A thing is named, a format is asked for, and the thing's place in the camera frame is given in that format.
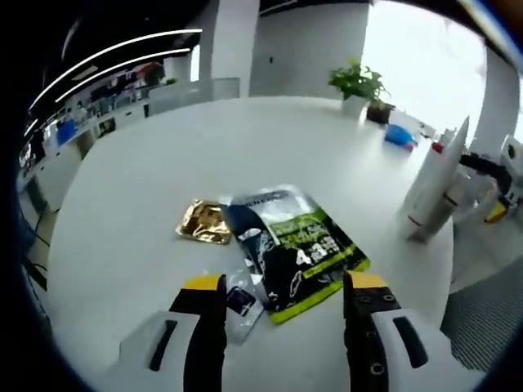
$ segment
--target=ceiling light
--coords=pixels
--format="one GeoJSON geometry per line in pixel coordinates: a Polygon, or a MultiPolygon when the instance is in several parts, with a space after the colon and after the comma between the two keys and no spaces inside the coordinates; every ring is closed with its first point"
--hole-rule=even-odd
{"type": "Polygon", "coordinates": [[[183,52],[186,52],[186,51],[190,51],[190,49],[188,48],[185,48],[185,49],[174,49],[172,51],[161,51],[159,53],[153,53],[152,55],[147,55],[147,56],[142,56],[142,57],[138,57],[136,59],[133,59],[133,60],[129,60],[129,61],[125,61],[121,64],[118,64],[118,65],[115,65],[113,67],[110,67],[108,69],[104,69],[103,71],[99,72],[99,73],[96,73],[94,75],[92,75],[90,78],[87,78],[85,79],[84,81],[80,82],[79,84],[77,84],[76,86],[74,86],[73,88],[69,89],[68,91],[66,91],[64,94],[62,94],[61,96],[59,96],[55,102],[60,102],[61,100],[63,100],[66,96],[68,96],[71,92],[73,91],[76,91],[78,90],[81,86],[83,86],[84,84],[86,83],[89,83],[91,80],[95,79],[95,78],[98,78],[99,76],[101,75],[104,75],[104,74],[107,74],[111,71],[114,71],[115,69],[118,69],[120,67],[123,67],[125,65],[129,65],[129,64],[132,64],[132,63],[136,63],[138,61],[142,61],[142,60],[146,60],[146,59],[150,59],[151,57],[158,57],[158,56],[166,56],[166,55],[173,55],[175,53],[183,53],[183,52]]]}
{"type": "Polygon", "coordinates": [[[73,71],[75,71],[76,69],[78,69],[79,67],[81,67],[82,65],[86,64],[87,62],[97,58],[98,56],[101,56],[101,55],[104,55],[105,53],[107,53],[108,51],[112,51],[114,49],[118,49],[119,47],[123,47],[125,45],[128,45],[130,43],[134,43],[134,42],[139,42],[139,41],[144,41],[146,39],[150,39],[150,38],[157,38],[157,37],[165,37],[165,36],[168,36],[168,35],[176,35],[176,34],[184,34],[184,33],[201,33],[202,32],[202,29],[183,29],[183,30],[173,30],[173,31],[164,31],[163,33],[154,33],[154,34],[149,34],[149,35],[144,35],[143,37],[138,37],[138,38],[134,38],[134,39],[130,39],[128,41],[125,41],[125,42],[121,42],[121,43],[118,43],[116,45],[113,45],[112,47],[108,47],[106,49],[104,49],[103,51],[99,51],[98,53],[95,53],[94,55],[92,56],[89,56],[88,58],[86,58],[85,60],[82,60],[80,61],[78,64],[74,65],[72,68],[69,68],[67,71],[65,71],[62,75],[60,75],[58,78],[56,78],[52,83],[49,84],[49,86],[47,86],[46,88],[44,88],[42,90],[42,92],[40,94],[38,94],[38,96],[36,97],[36,99],[33,101],[33,103],[31,104],[31,106],[29,107],[29,110],[31,110],[34,105],[44,96],[44,94],[46,94],[53,86],[55,86],[60,80],[62,80],[63,78],[65,78],[67,75],[71,74],[73,71]]]}
{"type": "Polygon", "coordinates": [[[24,132],[24,136],[26,136],[33,129],[33,127],[36,125],[37,122],[38,122],[38,119],[35,119],[31,123],[31,125],[29,125],[29,127],[27,128],[27,131],[24,132]]]}

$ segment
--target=potted plant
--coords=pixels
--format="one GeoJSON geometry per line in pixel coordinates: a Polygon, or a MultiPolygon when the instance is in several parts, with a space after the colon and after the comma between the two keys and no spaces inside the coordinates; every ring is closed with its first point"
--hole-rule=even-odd
{"type": "Polygon", "coordinates": [[[370,102],[379,102],[379,96],[385,90],[381,82],[382,75],[351,57],[349,68],[338,68],[330,71],[329,86],[343,94],[342,112],[358,118],[364,107],[370,102]]]}

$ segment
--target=clear plastic packet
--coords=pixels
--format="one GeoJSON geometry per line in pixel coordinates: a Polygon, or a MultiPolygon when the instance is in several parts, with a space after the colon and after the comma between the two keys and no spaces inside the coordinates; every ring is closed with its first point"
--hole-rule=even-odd
{"type": "Polygon", "coordinates": [[[262,303],[254,295],[247,270],[228,272],[226,334],[231,343],[241,345],[251,332],[263,311],[262,303]]]}

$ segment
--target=white wall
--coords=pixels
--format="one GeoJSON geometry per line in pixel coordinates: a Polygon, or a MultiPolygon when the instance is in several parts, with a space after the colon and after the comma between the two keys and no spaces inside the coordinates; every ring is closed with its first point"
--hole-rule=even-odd
{"type": "Polygon", "coordinates": [[[471,150],[496,159],[507,135],[514,135],[520,106],[518,72],[487,48],[485,98],[471,150]]]}
{"type": "Polygon", "coordinates": [[[248,96],[260,0],[220,0],[214,29],[212,77],[239,78],[248,96]]]}
{"type": "Polygon", "coordinates": [[[338,98],[327,85],[329,70],[346,65],[350,56],[361,60],[368,17],[368,4],[310,6],[262,17],[250,95],[338,98]]]}

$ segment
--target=window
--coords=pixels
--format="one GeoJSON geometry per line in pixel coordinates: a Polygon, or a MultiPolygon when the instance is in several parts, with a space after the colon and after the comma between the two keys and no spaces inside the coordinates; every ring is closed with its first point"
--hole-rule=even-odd
{"type": "Polygon", "coordinates": [[[369,13],[362,63],[383,75],[385,101],[437,131],[459,128],[470,115],[470,144],[485,94],[479,36],[422,8],[379,2],[369,13]]]}

